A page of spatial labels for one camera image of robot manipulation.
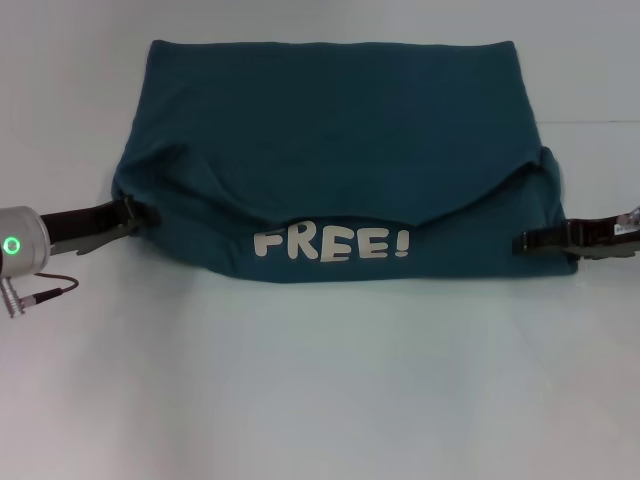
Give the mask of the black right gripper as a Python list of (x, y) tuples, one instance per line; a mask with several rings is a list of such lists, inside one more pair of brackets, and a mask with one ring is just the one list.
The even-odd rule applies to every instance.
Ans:
[(528, 230), (512, 239), (512, 254), (573, 255), (579, 259), (630, 258), (639, 252), (639, 214), (571, 219)]

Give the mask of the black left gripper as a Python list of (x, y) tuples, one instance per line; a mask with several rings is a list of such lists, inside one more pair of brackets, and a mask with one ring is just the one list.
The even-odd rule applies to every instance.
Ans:
[(93, 208), (46, 214), (41, 219), (49, 236), (51, 255), (85, 255), (131, 232), (161, 224), (155, 207), (130, 195)]

